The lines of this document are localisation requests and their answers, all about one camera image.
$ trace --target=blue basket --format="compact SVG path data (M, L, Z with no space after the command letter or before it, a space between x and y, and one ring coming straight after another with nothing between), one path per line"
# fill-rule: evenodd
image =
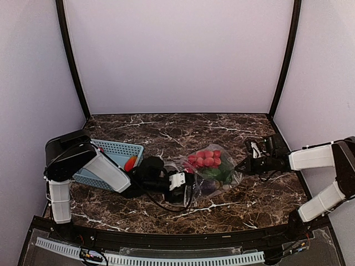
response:
M143 159L143 146L104 140L92 140L92 142L98 147L101 147L105 154L122 168L132 156L137 156L137 161L134 166L139 165ZM78 183L102 188L103 190L114 191L109 184L86 169L80 169L73 178Z

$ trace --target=transparent plastic bag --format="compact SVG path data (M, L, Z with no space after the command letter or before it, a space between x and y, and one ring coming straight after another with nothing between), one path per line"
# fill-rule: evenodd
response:
M194 202L200 198L215 197L242 181L242 174L234 170L235 162L230 154L217 144L210 144L183 159L185 171L195 173ZM186 190L185 204L190 190Z

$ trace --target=marble table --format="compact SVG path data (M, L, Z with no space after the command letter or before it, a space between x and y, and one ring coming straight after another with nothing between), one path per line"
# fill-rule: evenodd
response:
M94 139L143 145L144 156L178 161L211 143L225 148L236 162L247 151L244 141L274 134L259 114L97 115L85 129ZM198 202L190 213L174 214L147 196L120 194L71 183L75 224L134 233L203 234L265 228L287 223L288 214L307 201L294 173L274 175L268 182L244 176L234 189ZM156 199L163 201L160 195Z

